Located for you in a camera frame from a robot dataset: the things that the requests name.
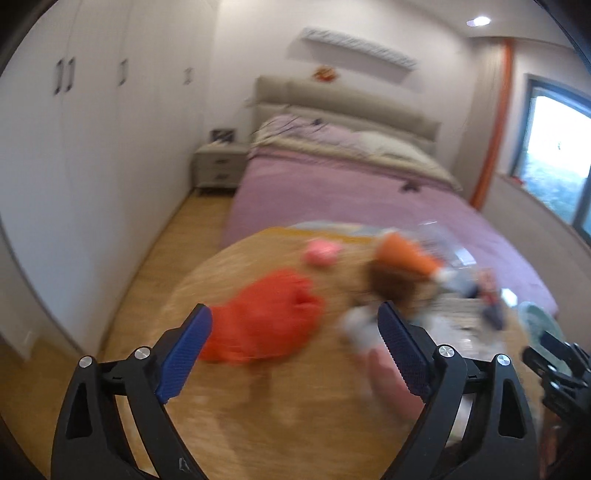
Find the light blue plastic basket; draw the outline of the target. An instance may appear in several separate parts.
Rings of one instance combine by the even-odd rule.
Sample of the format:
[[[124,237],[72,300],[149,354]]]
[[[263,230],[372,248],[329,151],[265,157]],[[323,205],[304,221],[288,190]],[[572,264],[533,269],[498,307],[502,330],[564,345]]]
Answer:
[[[516,307],[518,320],[526,332],[530,346],[542,355],[550,352],[541,345],[541,338],[548,332],[555,338],[564,341],[565,336],[558,322],[544,308],[533,302],[522,302]]]

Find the clear plastic bottle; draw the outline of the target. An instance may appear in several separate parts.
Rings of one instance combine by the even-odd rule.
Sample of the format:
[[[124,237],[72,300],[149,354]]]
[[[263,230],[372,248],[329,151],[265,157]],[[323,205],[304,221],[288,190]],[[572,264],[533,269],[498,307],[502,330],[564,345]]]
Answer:
[[[477,266],[469,250],[441,223],[421,223],[416,233],[420,244],[446,268],[468,271]]]

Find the orange paper cup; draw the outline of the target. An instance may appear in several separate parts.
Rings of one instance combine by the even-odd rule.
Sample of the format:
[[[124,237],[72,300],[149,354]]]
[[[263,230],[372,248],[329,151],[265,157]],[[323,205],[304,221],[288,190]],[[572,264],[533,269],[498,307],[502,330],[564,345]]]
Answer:
[[[444,284],[457,276],[454,269],[399,232],[387,231],[376,240],[377,262],[394,270]]]

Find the pink packaged item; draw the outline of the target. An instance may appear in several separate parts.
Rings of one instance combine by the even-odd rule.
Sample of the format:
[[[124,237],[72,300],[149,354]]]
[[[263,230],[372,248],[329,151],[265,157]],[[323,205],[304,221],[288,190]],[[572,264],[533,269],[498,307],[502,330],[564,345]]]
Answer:
[[[328,268],[338,262],[342,250],[344,250],[344,247],[339,242],[314,238],[305,243],[303,259],[308,265]]]

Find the round bear pattern rug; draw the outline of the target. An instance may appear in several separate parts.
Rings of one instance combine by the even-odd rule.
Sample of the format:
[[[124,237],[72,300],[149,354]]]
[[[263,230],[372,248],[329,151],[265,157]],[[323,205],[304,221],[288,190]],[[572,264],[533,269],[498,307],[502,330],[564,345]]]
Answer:
[[[169,229],[138,271],[105,343],[108,360],[155,343],[198,303],[217,305],[277,269],[311,278],[322,324],[297,355],[232,366],[198,362],[167,404],[177,431],[212,479],[377,479],[410,427],[383,410],[342,342],[339,318],[367,286],[368,239],[349,239],[329,271],[308,267],[308,234],[271,228],[221,249],[211,230]]]

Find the dark object on bed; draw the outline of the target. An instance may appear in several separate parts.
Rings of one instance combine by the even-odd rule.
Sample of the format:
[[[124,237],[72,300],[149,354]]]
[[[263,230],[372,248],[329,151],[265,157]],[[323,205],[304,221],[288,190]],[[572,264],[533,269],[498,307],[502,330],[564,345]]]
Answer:
[[[401,191],[402,192],[420,192],[421,185],[414,183],[414,182],[407,182],[406,184],[401,186]]]

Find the grey bedside table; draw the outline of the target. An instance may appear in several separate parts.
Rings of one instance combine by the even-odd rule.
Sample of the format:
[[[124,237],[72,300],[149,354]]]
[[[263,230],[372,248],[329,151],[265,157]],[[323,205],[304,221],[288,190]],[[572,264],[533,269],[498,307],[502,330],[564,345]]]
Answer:
[[[191,180],[195,190],[238,189],[247,167],[249,145],[206,144],[194,152]]]

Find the purple bed cover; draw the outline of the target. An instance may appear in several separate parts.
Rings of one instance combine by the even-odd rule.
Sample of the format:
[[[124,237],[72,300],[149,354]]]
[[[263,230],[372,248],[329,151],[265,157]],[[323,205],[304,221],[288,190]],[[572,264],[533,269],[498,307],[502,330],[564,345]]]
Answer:
[[[420,192],[402,192],[407,182]],[[429,180],[381,167],[273,148],[252,148],[221,245],[273,226],[308,221],[412,230],[437,221],[489,267],[521,301],[557,314],[558,304],[534,267],[459,194]]]

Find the orange beige left curtain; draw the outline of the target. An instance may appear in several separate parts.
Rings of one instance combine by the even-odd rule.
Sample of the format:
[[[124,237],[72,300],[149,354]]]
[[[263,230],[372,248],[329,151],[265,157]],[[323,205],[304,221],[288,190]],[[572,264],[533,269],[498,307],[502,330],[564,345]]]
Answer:
[[[454,176],[476,210],[486,202],[499,161],[511,103],[515,41],[493,39],[478,46],[476,83]]]

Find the cream pillow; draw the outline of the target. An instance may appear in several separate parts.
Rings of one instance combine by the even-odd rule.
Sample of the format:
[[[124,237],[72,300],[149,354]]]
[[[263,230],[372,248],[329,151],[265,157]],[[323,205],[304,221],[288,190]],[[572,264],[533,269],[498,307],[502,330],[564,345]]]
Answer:
[[[369,154],[405,159],[422,165],[438,166],[438,162],[411,142],[375,131],[359,133],[360,143]]]

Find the white wardrobe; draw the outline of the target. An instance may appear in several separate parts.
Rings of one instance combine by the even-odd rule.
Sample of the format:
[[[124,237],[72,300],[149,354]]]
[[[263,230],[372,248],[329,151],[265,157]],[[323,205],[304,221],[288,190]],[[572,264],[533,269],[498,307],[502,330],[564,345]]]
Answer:
[[[1,76],[1,224],[43,309],[99,351],[189,190],[214,1],[58,1]]]

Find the beige padded headboard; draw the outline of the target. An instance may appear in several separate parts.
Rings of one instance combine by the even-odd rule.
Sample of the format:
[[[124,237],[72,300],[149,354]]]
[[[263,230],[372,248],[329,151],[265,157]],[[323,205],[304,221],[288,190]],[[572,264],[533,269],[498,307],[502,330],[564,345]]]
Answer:
[[[409,141],[430,155],[436,152],[441,123],[387,97],[314,80],[262,75],[253,93],[253,125],[280,114],[378,131]]]

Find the beige folded blanket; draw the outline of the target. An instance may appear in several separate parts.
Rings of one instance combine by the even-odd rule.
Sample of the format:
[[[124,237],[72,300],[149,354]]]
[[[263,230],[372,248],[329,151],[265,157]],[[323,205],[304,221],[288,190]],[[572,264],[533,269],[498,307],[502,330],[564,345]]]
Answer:
[[[462,191],[459,181],[439,163],[438,166],[430,166],[413,163],[396,157],[377,156],[369,154],[363,149],[363,146],[361,149],[349,149],[290,138],[257,140],[255,134],[252,147],[273,148],[280,151],[290,151],[315,157],[346,160],[358,164],[381,167],[394,174],[406,174],[420,180],[432,181],[457,193]]]

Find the pink pillow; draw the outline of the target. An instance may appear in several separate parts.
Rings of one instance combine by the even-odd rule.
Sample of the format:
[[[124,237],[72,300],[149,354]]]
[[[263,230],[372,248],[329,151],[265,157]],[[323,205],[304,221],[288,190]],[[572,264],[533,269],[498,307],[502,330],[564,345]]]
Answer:
[[[361,149],[359,133],[349,128],[294,114],[273,116],[259,127],[257,140],[298,139],[342,148]]]

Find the ceiling spot light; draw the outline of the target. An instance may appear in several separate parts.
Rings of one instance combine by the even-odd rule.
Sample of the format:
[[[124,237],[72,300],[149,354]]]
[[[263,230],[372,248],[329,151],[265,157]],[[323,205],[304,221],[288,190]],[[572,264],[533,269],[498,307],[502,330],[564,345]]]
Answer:
[[[491,18],[486,15],[479,15],[473,19],[470,19],[466,24],[471,28],[481,28],[488,26],[491,23]]]

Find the orange plush toy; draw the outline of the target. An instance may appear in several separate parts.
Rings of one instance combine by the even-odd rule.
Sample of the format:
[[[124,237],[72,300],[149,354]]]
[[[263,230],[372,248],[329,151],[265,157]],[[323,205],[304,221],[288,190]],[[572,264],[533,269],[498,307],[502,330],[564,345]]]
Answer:
[[[332,66],[321,65],[315,69],[311,78],[318,82],[332,83],[339,79],[339,73]]]

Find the window with dark frame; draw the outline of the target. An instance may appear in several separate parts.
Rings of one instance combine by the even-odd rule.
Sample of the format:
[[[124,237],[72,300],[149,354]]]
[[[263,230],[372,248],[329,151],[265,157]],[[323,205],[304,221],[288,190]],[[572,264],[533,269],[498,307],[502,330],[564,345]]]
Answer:
[[[590,98],[528,79],[512,177],[560,220],[590,240]]]

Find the picture frame on nightstand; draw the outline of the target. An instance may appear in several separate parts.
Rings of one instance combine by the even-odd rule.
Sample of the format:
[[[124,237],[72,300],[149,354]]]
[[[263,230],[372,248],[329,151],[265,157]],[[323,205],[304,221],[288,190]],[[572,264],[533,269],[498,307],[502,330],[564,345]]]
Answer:
[[[235,132],[233,128],[215,128],[211,130],[211,143],[231,144],[235,142]]]

